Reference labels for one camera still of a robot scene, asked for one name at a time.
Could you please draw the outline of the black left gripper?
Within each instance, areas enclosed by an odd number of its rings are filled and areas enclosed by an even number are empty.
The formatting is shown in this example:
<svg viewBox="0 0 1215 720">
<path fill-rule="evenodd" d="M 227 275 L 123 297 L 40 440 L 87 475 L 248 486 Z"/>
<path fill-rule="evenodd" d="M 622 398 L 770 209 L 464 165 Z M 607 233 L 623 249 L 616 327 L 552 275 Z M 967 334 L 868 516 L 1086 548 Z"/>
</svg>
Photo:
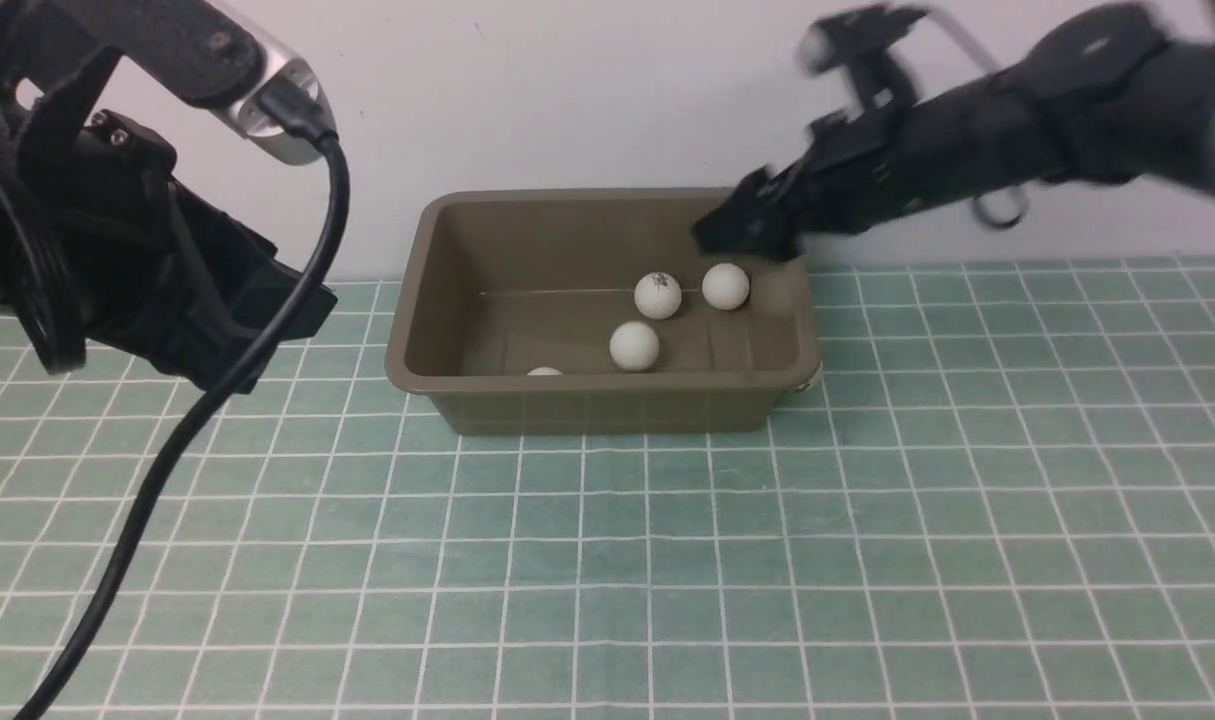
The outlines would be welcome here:
<svg viewBox="0 0 1215 720">
<path fill-rule="evenodd" d="M 171 143 L 100 108 L 122 59 L 290 168 L 320 151 L 264 113 L 267 87 L 337 124 L 307 61 L 226 1 L 0 1 L 0 314 L 49 374 L 100 342 L 211 389 L 301 274 L 179 182 Z"/>
</svg>

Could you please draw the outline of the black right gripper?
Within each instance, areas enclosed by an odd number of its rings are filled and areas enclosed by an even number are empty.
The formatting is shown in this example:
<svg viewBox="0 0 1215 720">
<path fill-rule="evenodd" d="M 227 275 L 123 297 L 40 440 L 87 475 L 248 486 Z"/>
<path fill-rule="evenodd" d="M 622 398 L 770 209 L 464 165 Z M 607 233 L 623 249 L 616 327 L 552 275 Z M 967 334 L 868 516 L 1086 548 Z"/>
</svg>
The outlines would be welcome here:
<svg viewBox="0 0 1215 720">
<path fill-rule="evenodd" d="M 939 8 L 912 6 L 926 8 L 923 19 L 956 44 L 967 42 Z M 807 149 L 787 168 L 759 168 L 740 178 L 725 200 L 691 223 L 700 253 L 790 263 L 802 255 L 804 234 L 854 236 L 974 199 L 977 83 L 923 100 L 894 49 L 836 69 L 848 79 L 855 110 L 813 120 Z"/>
</svg>

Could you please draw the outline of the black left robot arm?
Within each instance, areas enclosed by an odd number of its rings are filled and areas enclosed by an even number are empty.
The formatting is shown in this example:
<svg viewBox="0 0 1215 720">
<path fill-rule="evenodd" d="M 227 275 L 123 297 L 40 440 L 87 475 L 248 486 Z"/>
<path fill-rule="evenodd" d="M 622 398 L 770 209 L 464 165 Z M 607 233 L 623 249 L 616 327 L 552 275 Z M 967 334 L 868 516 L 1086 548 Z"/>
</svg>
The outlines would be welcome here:
<svg viewBox="0 0 1215 720">
<path fill-rule="evenodd" d="M 44 370 L 89 342 L 211 389 L 296 287 L 272 242 L 179 182 L 177 151 L 101 109 L 122 59 L 290 168 L 320 160 L 265 87 L 329 101 L 295 50 L 220 1 L 0 1 L 0 314 Z"/>
</svg>

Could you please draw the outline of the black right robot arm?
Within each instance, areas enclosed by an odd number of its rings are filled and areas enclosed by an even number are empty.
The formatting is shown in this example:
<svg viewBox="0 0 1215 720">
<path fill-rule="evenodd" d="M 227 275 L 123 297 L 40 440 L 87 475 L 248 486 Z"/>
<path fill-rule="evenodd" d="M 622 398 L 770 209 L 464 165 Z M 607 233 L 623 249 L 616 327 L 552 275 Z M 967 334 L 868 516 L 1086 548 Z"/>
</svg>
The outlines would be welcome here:
<svg viewBox="0 0 1215 720">
<path fill-rule="evenodd" d="M 810 25 L 807 70 L 844 70 L 860 110 L 814 120 L 781 172 L 741 178 L 691 225 L 700 253 L 789 263 L 808 234 L 860 234 L 955 202 L 1006 231 L 1024 219 L 1032 182 L 1151 176 L 1215 199 L 1215 42 L 1170 36 L 1142 2 L 1106 2 L 1000 68 L 954 28 L 981 76 L 921 100 L 892 46 L 927 15 L 874 2 Z"/>
</svg>

